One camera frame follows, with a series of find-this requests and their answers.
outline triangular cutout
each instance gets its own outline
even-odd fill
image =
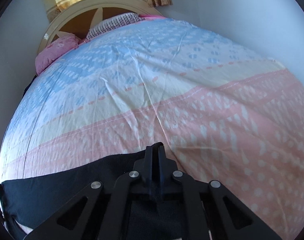
[[[223,201],[236,230],[240,230],[253,223],[253,220],[244,214],[228,197],[223,197]]]
[[[81,198],[76,204],[74,204],[68,211],[57,219],[57,223],[68,230],[73,230],[87,201],[87,197],[84,196]]]

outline brown headboard panel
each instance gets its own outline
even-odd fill
[[[59,32],[73,33],[83,39],[94,25],[126,12],[161,15],[142,0],[82,0],[54,19],[44,34],[38,53],[57,39]]]

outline bed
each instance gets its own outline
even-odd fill
[[[84,38],[141,0],[84,0],[59,32]],[[0,183],[163,142],[195,179],[217,179],[282,239],[304,227],[304,87],[279,62],[188,22],[142,21],[80,45],[42,72],[4,137]]]

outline mattress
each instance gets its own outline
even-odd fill
[[[171,19],[100,35],[41,73],[8,126],[0,182],[159,141],[282,239],[303,228],[304,87],[274,59]]]

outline dark fabric at bed edge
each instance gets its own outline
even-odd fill
[[[90,182],[100,180],[106,187],[113,186],[144,155],[145,151],[111,155],[72,170],[3,182],[0,199],[9,232],[22,240],[26,234],[15,220],[36,228]],[[182,219],[183,211],[177,203],[133,202],[127,240],[180,238]]]

